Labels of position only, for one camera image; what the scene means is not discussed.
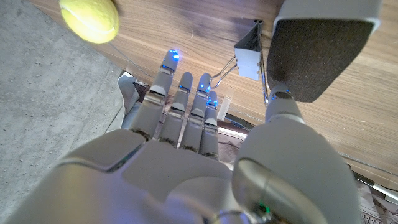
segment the robot finger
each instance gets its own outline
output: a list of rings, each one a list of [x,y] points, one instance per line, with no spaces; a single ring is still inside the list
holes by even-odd
[[[217,93],[209,93],[199,154],[218,160]]]
[[[130,130],[144,136],[146,141],[152,139],[155,133],[179,58],[176,50],[167,52],[151,88],[132,121]]]
[[[185,108],[187,107],[188,97],[192,87],[192,79],[192,75],[189,72],[185,72],[182,75],[173,103],[159,134],[160,142],[167,142],[173,147],[177,147]]]

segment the white plastic part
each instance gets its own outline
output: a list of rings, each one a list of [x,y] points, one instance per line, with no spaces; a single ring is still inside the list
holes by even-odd
[[[395,200],[395,203],[398,202],[398,192],[395,192],[393,190],[389,190],[379,184],[374,184],[372,186],[375,190],[380,191],[381,193],[385,194],[386,196],[389,196],[390,198],[392,198],[393,200]]]
[[[286,0],[274,20],[274,32],[278,21],[284,19],[343,19],[367,21],[374,24],[374,32],[380,26],[382,0]]]
[[[232,99],[228,96],[224,97],[223,102],[221,103],[220,110],[217,114],[217,119],[220,121],[224,121],[226,112],[229,109],[229,105],[231,104]]]
[[[237,49],[235,48],[236,58],[239,60],[236,62],[238,64],[238,73],[242,77],[251,78],[253,80],[259,79],[260,72],[260,58],[261,52],[248,49]]]

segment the wooden surface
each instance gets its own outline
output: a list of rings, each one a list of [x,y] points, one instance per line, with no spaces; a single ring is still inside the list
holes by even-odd
[[[30,1],[64,24],[57,0]],[[282,0],[115,2],[121,15],[119,34],[112,45],[93,47],[148,84],[166,51],[177,49],[181,59],[171,94],[186,71],[193,74],[194,86],[203,73],[218,73],[234,55],[233,45],[251,28],[253,19],[264,20],[262,44],[267,57],[272,23],[282,4]],[[381,26],[356,60],[317,101],[299,104],[307,124],[337,151],[387,172],[347,160],[354,170],[394,189],[398,189],[397,11],[398,1],[385,0]],[[261,81],[239,77],[235,71],[216,92],[219,102],[224,96],[232,97],[228,113],[253,124],[264,122]]]

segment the tennis ball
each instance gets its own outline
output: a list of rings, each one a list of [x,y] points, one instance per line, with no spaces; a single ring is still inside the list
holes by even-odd
[[[60,0],[62,17],[83,40],[102,44],[119,31],[119,14],[112,0]]]

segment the floor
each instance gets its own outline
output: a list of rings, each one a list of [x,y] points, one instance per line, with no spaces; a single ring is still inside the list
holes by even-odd
[[[0,7],[0,223],[122,107],[121,69],[31,3]]]

